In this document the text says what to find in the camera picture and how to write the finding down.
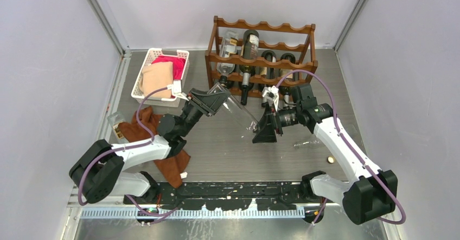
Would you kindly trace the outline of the green bottle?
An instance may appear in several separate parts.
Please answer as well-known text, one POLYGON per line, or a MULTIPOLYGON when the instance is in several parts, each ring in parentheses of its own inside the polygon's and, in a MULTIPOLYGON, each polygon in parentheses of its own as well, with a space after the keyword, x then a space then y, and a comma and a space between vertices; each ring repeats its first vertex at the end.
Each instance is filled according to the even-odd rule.
MULTIPOLYGON (((244 32, 244 44, 242 46, 241 55, 242 59, 253 60, 258 56, 259 48, 259 33, 256 30, 247 30, 244 32)), ((239 65, 240 75, 242 82, 239 83, 242 92, 249 91, 253 84, 250 82, 250 77, 255 75, 255 67, 245 64, 239 65)))

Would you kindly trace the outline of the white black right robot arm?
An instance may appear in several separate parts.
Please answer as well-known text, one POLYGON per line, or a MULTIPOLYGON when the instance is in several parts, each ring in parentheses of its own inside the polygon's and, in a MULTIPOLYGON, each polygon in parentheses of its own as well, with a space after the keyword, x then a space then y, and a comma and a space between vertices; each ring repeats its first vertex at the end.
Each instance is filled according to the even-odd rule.
POLYGON ((319 104, 310 84, 295 86, 291 95, 294 107, 278 109, 275 86, 263 89, 266 100, 253 143, 274 143, 284 127, 302 125, 332 153, 344 171, 347 182, 332 178, 321 170, 302 176, 301 198, 313 203, 318 198, 341 205, 348 218, 357 225, 381 219, 395 211, 398 179, 391 171, 383 171, 367 157, 351 139, 334 109, 319 104))

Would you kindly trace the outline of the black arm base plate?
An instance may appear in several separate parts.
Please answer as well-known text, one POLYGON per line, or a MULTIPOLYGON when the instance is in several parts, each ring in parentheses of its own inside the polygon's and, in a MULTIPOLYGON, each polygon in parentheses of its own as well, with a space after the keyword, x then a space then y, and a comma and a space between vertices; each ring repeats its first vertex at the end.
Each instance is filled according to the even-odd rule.
POLYGON ((254 201, 258 211, 292 210, 300 204, 319 204, 322 198, 306 198, 297 181, 268 182, 184 182, 179 188, 159 182, 143 197, 134 197, 139 205, 159 205, 171 210, 214 211, 246 210, 254 201))

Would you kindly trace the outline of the dark bottle white label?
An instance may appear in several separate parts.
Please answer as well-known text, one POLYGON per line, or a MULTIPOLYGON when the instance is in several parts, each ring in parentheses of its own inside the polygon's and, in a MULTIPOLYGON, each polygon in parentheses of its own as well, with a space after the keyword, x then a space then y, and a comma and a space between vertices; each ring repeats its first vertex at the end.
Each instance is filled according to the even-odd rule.
POLYGON ((253 89, 254 83, 243 84, 239 82, 239 89, 241 91, 241 105, 247 105, 248 93, 253 89))

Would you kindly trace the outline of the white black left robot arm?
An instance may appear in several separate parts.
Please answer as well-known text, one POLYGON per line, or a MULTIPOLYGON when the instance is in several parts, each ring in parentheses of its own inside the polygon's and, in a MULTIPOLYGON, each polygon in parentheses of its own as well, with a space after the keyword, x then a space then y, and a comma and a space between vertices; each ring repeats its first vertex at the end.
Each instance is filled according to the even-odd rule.
POLYGON ((214 116, 231 95, 220 84, 209 91, 191 89, 187 94, 175 84, 161 88, 166 90, 184 99, 186 104, 179 116, 166 114, 160 119, 156 135, 141 124, 149 135, 147 139, 126 144, 97 140, 69 170, 69 177, 78 188, 77 200, 81 206, 97 203, 109 195, 138 197, 146 204, 153 203, 158 196, 153 178, 145 172, 127 173, 126 169, 178 155, 186 145, 184 137, 200 118, 214 116))

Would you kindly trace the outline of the clear bottle brown label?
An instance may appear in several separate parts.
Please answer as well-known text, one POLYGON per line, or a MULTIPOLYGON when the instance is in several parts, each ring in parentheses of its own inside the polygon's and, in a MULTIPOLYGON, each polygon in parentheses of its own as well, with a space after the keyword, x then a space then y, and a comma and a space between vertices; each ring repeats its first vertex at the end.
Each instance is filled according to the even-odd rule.
MULTIPOLYGON (((237 53, 237 43, 239 35, 231 30, 226 31, 222 43, 220 45, 219 56, 222 58, 229 58, 237 53)), ((218 62, 216 70, 224 76, 228 76, 233 72, 235 65, 229 62, 218 62)))

